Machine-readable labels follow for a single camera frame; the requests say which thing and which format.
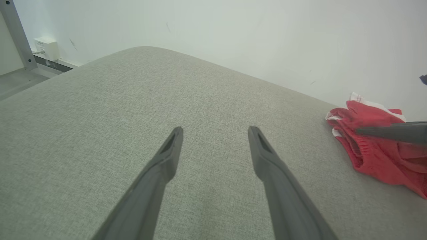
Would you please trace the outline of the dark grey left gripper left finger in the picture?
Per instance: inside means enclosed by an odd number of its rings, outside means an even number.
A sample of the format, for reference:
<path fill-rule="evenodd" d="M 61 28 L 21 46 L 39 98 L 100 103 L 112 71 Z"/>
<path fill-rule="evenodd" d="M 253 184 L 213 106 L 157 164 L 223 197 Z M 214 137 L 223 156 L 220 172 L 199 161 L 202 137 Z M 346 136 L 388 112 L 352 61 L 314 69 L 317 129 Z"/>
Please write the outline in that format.
<path fill-rule="evenodd" d="M 93 236 L 94 240 L 151 240 L 165 192 L 174 178 L 183 143 L 176 127 L 139 173 Z"/>

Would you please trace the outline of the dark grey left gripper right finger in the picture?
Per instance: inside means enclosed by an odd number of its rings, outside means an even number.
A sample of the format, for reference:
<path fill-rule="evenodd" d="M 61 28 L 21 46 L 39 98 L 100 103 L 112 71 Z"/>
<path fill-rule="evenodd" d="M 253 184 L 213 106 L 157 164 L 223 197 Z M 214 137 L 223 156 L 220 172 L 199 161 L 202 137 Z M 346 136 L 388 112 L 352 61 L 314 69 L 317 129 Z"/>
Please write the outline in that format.
<path fill-rule="evenodd" d="M 263 182 L 276 240 L 336 240 L 337 236 L 261 129 L 248 140 L 256 176 Z"/>

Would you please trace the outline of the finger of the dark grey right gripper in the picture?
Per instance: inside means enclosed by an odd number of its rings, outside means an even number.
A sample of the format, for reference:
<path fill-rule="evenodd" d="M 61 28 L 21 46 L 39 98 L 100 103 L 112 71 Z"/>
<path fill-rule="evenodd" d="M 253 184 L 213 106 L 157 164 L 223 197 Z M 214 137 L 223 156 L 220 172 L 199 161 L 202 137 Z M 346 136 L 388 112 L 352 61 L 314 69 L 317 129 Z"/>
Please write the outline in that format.
<path fill-rule="evenodd" d="M 394 123 L 390 126 L 371 126 L 355 130 L 356 134 L 389 140 L 396 140 L 404 143 L 426 145 L 427 143 L 427 122 L 405 122 Z"/>

